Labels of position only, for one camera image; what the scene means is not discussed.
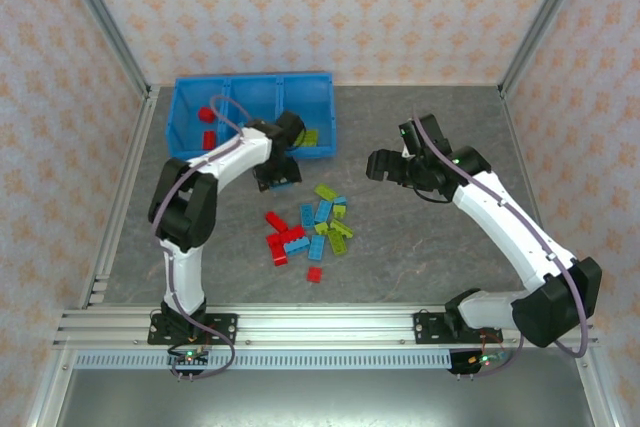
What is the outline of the small circuit board with LEDs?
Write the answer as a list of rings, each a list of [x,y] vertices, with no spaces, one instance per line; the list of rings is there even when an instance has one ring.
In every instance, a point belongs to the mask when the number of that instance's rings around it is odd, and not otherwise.
[[[475,379],[500,371],[511,360],[505,351],[484,352],[480,349],[453,349],[450,351],[450,368],[448,372],[458,380]]]
[[[193,381],[197,376],[203,374],[208,366],[208,354],[205,351],[172,348],[167,351],[167,354],[170,372],[179,380]]]

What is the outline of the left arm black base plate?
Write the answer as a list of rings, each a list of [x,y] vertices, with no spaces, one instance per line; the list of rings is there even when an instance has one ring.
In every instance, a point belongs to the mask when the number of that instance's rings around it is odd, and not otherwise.
[[[205,313],[198,322],[223,334],[232,343],[235,342],[238,322],[236,314]],[[188,344],[210,346],[222,345],[223,341],[218,335],[213,335],[194,326],[181,315],[171,317],[156,312],[151,315],[147,343],[160,346]]]

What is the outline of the long aluminium mounting rail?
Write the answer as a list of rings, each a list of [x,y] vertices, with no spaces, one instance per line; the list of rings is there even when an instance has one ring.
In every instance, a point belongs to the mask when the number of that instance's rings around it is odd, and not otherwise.
[[[147,344],[149,305],[98,304],[62,314],[53,344],[58,348],[126,349]],[[415,344],[415,313],[442,306],[380,304],[228,304],[213,313],[238,316],[239,349],[409,348]]]

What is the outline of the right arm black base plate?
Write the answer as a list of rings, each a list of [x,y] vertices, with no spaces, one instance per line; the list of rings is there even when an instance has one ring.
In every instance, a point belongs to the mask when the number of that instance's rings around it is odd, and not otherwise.
[[[414,313],[413,332],[417,344],[497,344],[503,341],[501,330],[470,328],[448,312],[420,310]]]

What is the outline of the aluminium frame post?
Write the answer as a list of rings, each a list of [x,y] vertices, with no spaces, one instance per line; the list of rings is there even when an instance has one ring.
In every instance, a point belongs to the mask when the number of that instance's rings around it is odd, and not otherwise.
[[[124,69],[124,72],[134,86],[143,96],[147,97],[150,92],[150,84],[146,80],[141,67],[136,61],[121,29],[118,27],[105,0],[83,0],[107,42],[114,51],[116,58]]]
[[[503,79],[497,85],[500,97],[505,100],[515,88],[539,43],[559,12],[564,0],[543,0],[522,42],[510,62]]]

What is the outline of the short aluminium frame rail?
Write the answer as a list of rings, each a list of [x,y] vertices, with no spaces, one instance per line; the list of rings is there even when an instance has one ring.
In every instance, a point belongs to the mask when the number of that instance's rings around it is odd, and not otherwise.
[[[624,427],[600,347],[590,347],[575,361],[594,427]]]
[[[56,427],[73,374],[77,351],[54,350],[45,365],[26,427]]]

